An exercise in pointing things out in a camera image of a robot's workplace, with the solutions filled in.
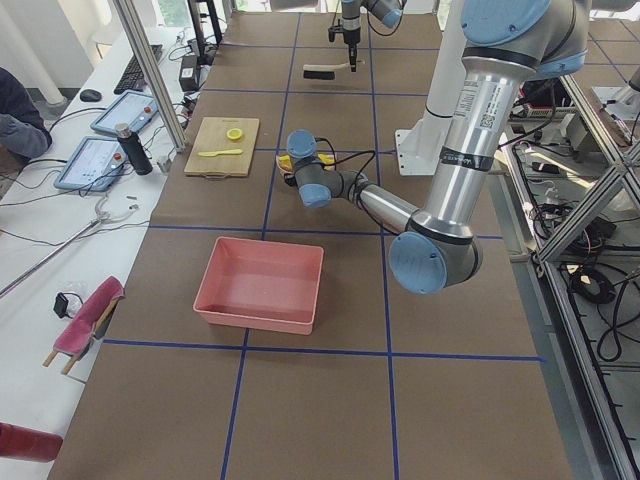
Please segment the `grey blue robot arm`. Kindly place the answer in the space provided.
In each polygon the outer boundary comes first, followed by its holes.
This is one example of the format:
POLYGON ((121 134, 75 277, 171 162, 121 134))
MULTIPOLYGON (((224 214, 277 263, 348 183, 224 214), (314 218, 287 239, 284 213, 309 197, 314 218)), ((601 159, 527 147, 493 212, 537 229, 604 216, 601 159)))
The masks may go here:
POLYGON ((348 66, 357 71, 358 46, 361 41, 361 9, 372 14, 385 27, 394 29, 401 21, 405 1, 390 0, 347 0, 340 2, 341 16, 334 17, 328 28, 328 39, 334 42, 341 35, 348 48, 348 66))
POLYGON ((522 83, 579 70, 586 56, 589 1, 464 1, 459 57, 465 78, 423 207, 370 182, 361 172, 327 169, 307 130, 286 149, 302 203, 345 198, 397 236, 390 248, 396 281, 417 294, 463 283, 482 263, 469 225, 522 83))

